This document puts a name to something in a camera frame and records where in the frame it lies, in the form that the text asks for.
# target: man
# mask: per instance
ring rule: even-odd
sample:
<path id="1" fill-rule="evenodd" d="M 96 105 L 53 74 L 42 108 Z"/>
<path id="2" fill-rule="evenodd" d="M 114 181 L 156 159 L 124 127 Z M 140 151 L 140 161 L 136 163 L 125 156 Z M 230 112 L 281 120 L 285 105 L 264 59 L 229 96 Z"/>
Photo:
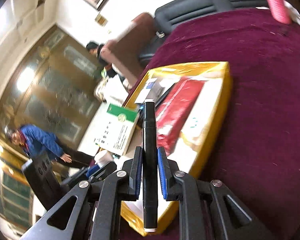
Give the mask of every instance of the man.
<path id="1" fill-rule="evenodd" d="M 60 142 L 54 133 L 46 132 L 32 124 L 22 125 L 15 130 L 6 127 L 5 134 L 8 140 L 20 146 L 30 158 L 46 151 L 50 160 L 78 169 L 88 167 L 93 160 L 92 156 L 73 150 Z"/>

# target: wooden door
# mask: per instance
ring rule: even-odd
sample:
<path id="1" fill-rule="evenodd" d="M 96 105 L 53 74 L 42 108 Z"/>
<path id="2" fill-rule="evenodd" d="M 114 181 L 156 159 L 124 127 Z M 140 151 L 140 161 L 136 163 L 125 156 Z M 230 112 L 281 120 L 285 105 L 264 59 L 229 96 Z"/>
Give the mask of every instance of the wooden door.
<path id="1" fill-rule="evenodd" d="M 83 46 L 64 37 L 36 73 L 20 103 L 15 125 L 35 124 L 77 148 L 100 106 L 93 92 L 101 70 Z"/>

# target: black marker pen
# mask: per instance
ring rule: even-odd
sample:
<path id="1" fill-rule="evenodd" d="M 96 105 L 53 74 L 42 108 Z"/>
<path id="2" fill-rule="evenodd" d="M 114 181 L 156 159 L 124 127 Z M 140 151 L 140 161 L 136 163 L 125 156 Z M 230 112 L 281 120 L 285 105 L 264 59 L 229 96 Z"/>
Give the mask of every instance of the black marker pen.
<path id="1" fill-rule="evenodd" d="M 158 226 L 158 156 L 155 107 L 152 99 L 144 102 L 143 120 L 143 224 L 146 232 Z"/>

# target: black chair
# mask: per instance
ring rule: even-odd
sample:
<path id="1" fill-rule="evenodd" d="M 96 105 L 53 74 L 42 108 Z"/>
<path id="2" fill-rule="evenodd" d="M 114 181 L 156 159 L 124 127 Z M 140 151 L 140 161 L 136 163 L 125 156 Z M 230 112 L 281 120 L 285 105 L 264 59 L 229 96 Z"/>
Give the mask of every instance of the black chair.
<path id="1" fill-rule="evenodd" d="M 84 167 L 59 184 L 52 171 L 51 161 L 47 153 L 43 153 L 36 158 L 28 160 L 22 165 L 21 170 L 28 180 L 34 194 L 48 211 L 80 181 L 101 181 L 114 172 L 116 168 L 117 165 L 114 162 L 109 162 L 87 178 L 86 172 L 88 167 Z"/>
<path id="2" fill-rule="evenodd" d="M 180 24 L 220 12 L 241 8 L 268 7 L 267 0 L 174 0 L 155 11 L 158 33 L 139 54 L 139 62 L 146 67 L 157 49 Z"/>

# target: pink cup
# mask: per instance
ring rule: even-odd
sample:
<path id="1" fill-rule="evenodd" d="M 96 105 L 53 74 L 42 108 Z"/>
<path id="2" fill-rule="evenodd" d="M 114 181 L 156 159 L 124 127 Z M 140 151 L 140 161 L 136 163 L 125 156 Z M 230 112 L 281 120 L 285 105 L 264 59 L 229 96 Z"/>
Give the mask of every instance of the pink cup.
<path id="1" fill-rule="evenodd" d="M 289 17 L 286 7 L 284 6 L 283 0 L 267 1 L 274 19 L 276 19 L 278 22 L 285 24 L 291 23 L 291 19 Z"/>

